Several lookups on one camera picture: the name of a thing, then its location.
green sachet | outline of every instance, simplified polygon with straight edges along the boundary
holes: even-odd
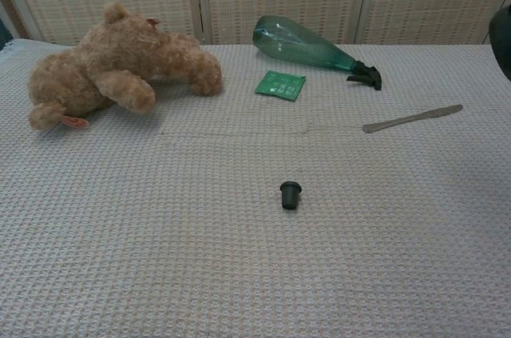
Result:
[[[259,94],[268,94],[294,101],[302,89],[305,77],[270,70],[255,88]]]

trigger sprayer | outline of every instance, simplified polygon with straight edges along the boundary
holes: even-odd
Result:
[[[263,16],[255,25],[252,41],[267,56],[287,62],[350,72],[348,81],[382,88],[374,66],[368,67],[337,46],[289,18]]]

rubber cap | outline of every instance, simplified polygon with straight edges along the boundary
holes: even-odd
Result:
[[[282,207],[288,210],[296,209],[302,187],[297,182],[286,181],[280,186],[280,191],[282,192]]]

teddy bear leg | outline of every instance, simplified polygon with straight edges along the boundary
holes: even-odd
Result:
[[[154,106],[153,88],[128,70],[113,70],[94,79],[100,93],[135,113],[147,113]]]
[[[58,101],[37,104],[29,113],[29,123],[32,129],[47,130],[60,122],[65,107]]]
[[[190,50],[184,58],[185,75],[194,93],[212,96],[222,90],[222,72],[218,60],[197,48]]]

teddy bear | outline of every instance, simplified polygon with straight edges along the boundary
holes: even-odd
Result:
[[[43,58],[31,72],[32,128],[49,129],[63,118],[83,117],[114,103],[147,113],[155,105],[148,83],[155,76],[183,78],[199,95],[218,94],[222,90],[218,60],[195,38],[159,31],[157,23],[118,2],[108,3],[103,22],[77,46]]]

